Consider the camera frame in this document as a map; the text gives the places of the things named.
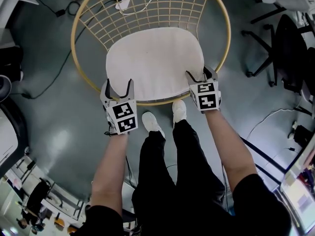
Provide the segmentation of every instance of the forearm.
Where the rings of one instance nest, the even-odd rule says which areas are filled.
[[[206,118],[233,191],[244,177],[257,173],[252,155],[220,111],[207,111]]]
[[[110,138],[92,184],[92,206],[102,205],[122,213],[122,187],[128,135]]]

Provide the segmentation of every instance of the chair caster wheel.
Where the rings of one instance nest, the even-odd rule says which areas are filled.
[[[247,71],[247,72],[246,72],[246,77],[247,77],[247,78],[251,78],[251,77],[252,77],[252,75],[253,75],[253,73],[252,73],[252,72],[249,72],[249,71]]]
[[[271,25],[264,25],[263,28],[264,30],[269,30],[271,28]]]
[[[241,31],[241,35],[242,35],[243,37],[245,37],[246,35],[248,35],[248,34],[247,34],[247,31],[246,31],[246,30]]]

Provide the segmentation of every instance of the black office chair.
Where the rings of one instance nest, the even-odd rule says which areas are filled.
[[[242,31],[243,36],[252,36],[269,55],[257,71],[254,73],[247,71],[246,76],[255,77],[273,63],[275,81],[270,81],[269,85],[271,87],[277,85],[279,73],[285,89],[299,92],[307,63],[307,47],[301,33],[287,15],[281,17],[276,33],[272,25],[264,25],[264,29],[271,31],[271,47],[252,31]]]

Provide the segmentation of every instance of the black t-shirt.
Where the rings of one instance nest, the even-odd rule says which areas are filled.
[[[276,196],[268,190],[259,175],[249,175],[241,180],[233,192],[233,199],[235,216],[209,201],[210,206],[200,207],[199,211],[193,214],[185,214],[185,218],[181,220],[174,218],[174,223],[172,221],[164,223],[165,221],[161,219],[149,227],[143,225],[141,236],[190,233],[196,236],[289,235],[290,215]],[[122,236],[123,220],[117,212],[108,207],[93,206],[87,211],[86,223],[74,235]]]

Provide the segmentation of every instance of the gold metal ring frame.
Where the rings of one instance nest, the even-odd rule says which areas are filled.
[[[84,0],[81,4],[71,32],[71,50],[74,63],[83,79],[96,91],[100,89],[82,70],[75,50],[75,34],[81,22],[106,51],[119,39],[140,30],[159,27],[179,27],[193,33],[198,39],[198,24],[207,0],[130,0],[127,10],[122,10],[118,0]],[[226,47],[215,71],[218,72],[227,56],[231,42],[231,25],[222,0],[216,0],[224,14],[226,23]],[[155,106],[183,99],[190,93],[150,102],[137,102],[140,106]]]

